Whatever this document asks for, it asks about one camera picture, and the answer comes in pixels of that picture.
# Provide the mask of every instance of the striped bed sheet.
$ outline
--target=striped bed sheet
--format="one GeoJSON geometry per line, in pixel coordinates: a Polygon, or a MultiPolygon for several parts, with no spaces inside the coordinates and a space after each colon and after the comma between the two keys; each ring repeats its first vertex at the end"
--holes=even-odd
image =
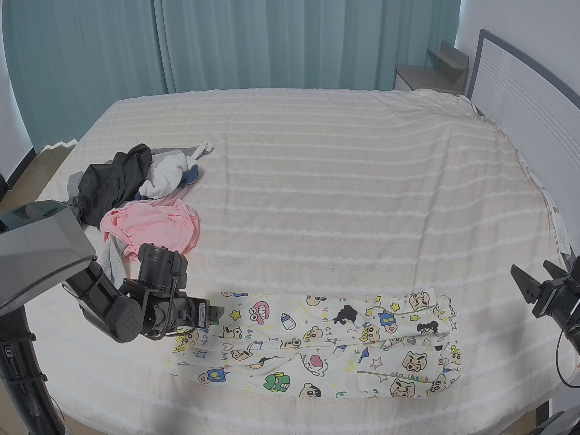
{"type": "MultiPolygon", "coordinates": [[[[434,288],[456,308],[462,377],[409,398],[293,398],[170,375],[174,342],[120,345],[60,288],[27,307],[62,409],[115,434],[498,433],[559,387],[557,326],[536,320],[510,277],[562,265],[543,195],[507,137],[464,99],[428,90],[190,92],[121,100],[40,195],[138,143],[215,150],[184,201],[201,235],[188,288],[324,296],[434,288]]],[[[86,235],[98,254],[102,236],[86,235]]],[[[127,262],[132,277],[138,262],[127,262]]],[[[560,366],[578,364],[568,344],[560,366]]]]}

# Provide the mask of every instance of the curtain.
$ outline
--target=curtain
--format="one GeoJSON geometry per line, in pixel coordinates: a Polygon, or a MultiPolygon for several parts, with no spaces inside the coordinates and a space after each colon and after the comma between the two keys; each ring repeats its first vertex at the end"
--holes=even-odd
{"type": "Polygon", "coordinates": [[[432,66],[460,0],[4,0],[6,57],[36,149],[120,98],[207,89],[390,90],[432,66]]]}

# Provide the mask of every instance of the barcode label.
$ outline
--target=barcode label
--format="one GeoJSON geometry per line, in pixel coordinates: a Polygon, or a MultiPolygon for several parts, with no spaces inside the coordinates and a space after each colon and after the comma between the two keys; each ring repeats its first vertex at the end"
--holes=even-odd
{"type": "Polygon", "coordinates": [[[197,320],[197,325],[200,329],[205,329],[205,303],[199,304],[199,317],[197,320]]]}

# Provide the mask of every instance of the green cartoon character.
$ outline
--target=green cartoon character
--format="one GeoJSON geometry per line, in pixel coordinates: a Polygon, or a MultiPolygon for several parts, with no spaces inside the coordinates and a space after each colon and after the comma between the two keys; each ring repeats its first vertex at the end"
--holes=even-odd
{"type": "Polygon", "coordinates": [[[272,393],[284,393],[290,387],[290,376],[283,372],[271,373],[266,377],[264,388],[272,393]]]}

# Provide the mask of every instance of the mattress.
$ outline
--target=mattress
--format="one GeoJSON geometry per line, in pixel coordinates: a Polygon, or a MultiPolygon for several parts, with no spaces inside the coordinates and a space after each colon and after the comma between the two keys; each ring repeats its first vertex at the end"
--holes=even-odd
{"type": "MultiPolygon", "coordinates": [[[[405,295],[434,288],[456,308],[462,377],[425,400],[294,398],[170,374],[172,339],[117,344],[53,288],[27,306],[51,395],[111,434],[498,433],[561,385],[557,326],[531,315],[515,263],[561,265],[550,212],[507,137],[461,98],[428,90],[264,89],[122,100],[78,143],[70,174],[137,143],[209,141],[183,199],[201,235],[191,295],[208,291],[405,295]]],[[[86,235],[101,253],[102,236],[86,235]]],[[[138,262],[127,263],[136,277],[138,262]]],[[[577,365],[568,343],[560,366],[577,365]]]]}

